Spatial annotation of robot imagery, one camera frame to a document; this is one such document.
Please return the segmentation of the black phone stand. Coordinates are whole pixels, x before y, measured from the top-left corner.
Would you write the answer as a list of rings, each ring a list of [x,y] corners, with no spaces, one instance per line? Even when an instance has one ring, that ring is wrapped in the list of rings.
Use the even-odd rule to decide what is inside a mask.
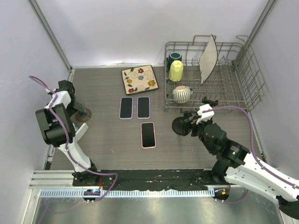
[[[213,101],[213,100],[208,99],[207,97],[204,97],[202,99],[202,103],[203,104],[209,104],[211,107],[215,107],[219,104],[219,101],[218,100]]]
[[[183,112],[182,117],[177,117],[172,122],[172,130],[174,133],[180,136],[188,135],[192,130],[192,121],[190,117],[192,116],[192,111]]]

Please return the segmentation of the white phone stand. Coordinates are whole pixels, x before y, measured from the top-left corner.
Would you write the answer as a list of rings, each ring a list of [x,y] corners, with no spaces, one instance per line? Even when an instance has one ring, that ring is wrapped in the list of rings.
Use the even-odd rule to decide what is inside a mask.
[[[88,129],[89,127],[86,123],[83,123],[80,128],[75,129],[76,130],[75,139],[77,142],[83,137],[83,135],[88,131]]]
[[[122,97],[120,101],[119,118],[132,119],[133,117],[133,98]]]

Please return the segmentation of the pink case phone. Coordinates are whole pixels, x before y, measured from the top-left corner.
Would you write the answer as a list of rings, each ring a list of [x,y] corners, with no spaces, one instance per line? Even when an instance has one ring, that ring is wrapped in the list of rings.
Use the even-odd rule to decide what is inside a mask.
[[[153,122],[141,123],[141,143],[144,149],[156,147],[155,126]]]

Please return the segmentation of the metal dish rack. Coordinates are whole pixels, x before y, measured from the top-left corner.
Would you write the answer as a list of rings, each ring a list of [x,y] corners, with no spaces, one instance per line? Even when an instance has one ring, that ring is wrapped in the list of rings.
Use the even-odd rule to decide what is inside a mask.
[[[253,45],[248,36],[238,35],[232,42],[216,42],[217,55],[214,70],[201,82],[199,59],[208,47],[209,35],[195,35],[191,42],[171,41],[164,48],[164,108],[166,110],[191,110],[201,105],[206,97],[219,105],[239,106],[251,111],[268,91],[264,75]],[[178,82],[169,78],[167,67],[170,54],[182,56],[183,75]],[[178,86],[193,90],[186,103],[179,104],[172,95]]]

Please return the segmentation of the lavender case phone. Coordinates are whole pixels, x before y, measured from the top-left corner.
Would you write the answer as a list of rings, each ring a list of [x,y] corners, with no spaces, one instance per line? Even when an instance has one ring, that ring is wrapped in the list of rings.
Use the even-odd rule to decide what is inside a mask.
[[[150,118],[150,98],[149,97],[137,98],[137,118],[138,119]]]

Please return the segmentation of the floral square plate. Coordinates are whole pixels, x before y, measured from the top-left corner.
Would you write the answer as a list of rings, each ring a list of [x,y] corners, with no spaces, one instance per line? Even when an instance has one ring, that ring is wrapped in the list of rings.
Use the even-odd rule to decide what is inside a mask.
[[[134,95],[159,89],[152,65],[143,65],[121,71],[126,95]]]

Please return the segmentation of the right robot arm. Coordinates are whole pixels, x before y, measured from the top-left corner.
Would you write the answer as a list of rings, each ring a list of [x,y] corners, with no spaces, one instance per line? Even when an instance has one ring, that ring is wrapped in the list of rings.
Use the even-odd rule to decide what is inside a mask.
[[[299,218],[299,181],[254,157],[254,151],[230,140],[212,119],[184,113],[179,122],[180,133],[198,137],[217,162],[210,178],[216,184],[224,182],[242,186],[274,204],[293,219]]]

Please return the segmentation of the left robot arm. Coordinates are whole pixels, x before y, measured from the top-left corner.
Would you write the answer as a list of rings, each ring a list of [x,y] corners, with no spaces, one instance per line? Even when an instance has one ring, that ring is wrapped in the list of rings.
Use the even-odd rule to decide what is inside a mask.
[[[45,89],[51,100],[43,109],[36,111],[44,142],[59,149],[71,162],[76,186],[95,186],[100,175],[95,164],[78,145],[88,129],[85,121],[91,118],[91,111],[76,101],[75,88],[68,80],[59,81],[57,89]]]

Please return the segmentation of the wooden base phone stand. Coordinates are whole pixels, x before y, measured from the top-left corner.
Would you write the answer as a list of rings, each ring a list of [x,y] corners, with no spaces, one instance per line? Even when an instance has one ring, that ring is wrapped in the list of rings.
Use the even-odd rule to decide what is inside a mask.
[[[75,113],[75,119],[77,121],[86,122],[91,118],[92,112],[90,109],[86,108],[84,104],[78,104],[76,109],[77,112]]]

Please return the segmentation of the striped round mug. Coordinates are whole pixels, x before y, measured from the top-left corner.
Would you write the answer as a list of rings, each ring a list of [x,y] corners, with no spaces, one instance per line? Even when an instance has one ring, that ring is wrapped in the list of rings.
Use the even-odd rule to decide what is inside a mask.
[[[172,91],[172,96],[177,104],[183,104],[190,101],[193,89],[189,86],[178,86]]]

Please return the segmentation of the yellow faceted cup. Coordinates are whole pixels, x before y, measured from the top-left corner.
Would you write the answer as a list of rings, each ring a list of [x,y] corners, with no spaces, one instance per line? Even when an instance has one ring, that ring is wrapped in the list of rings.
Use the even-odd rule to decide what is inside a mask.
[[[169,71],[169,79],[173,82],[178,82],[182,79],[183,76],[183,63],[179,60],[172,62]]]

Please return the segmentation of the white curved plate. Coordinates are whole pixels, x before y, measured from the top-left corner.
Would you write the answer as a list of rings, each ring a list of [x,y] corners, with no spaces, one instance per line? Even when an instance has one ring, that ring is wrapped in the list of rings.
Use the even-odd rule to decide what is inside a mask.
[[[218,60],[218,50],[213,35],[210,36],[210,40],[199,58],[199,68],[201,74],[201,85],[208,79],[213,72]]]

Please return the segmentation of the dark green mug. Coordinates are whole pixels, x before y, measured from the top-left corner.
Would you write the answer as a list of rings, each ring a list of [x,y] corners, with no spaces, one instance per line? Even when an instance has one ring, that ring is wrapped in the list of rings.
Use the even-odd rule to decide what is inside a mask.
[[[178,52],[171,52],[167,59],[167,68],[170,69],[174,61],[182,61],[182,55]]]

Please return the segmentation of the black mounting base plate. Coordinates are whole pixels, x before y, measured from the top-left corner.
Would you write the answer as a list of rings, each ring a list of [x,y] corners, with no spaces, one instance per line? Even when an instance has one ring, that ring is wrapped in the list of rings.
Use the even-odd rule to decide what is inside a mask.
[[[121,169],[103,170],[105,175],[94,175],[87,171],[74,172],[73,186],[99,187],[104,190],[162,191],[205,190],[210,185],[228,185],[224,177],[212,175],[206,169]]]

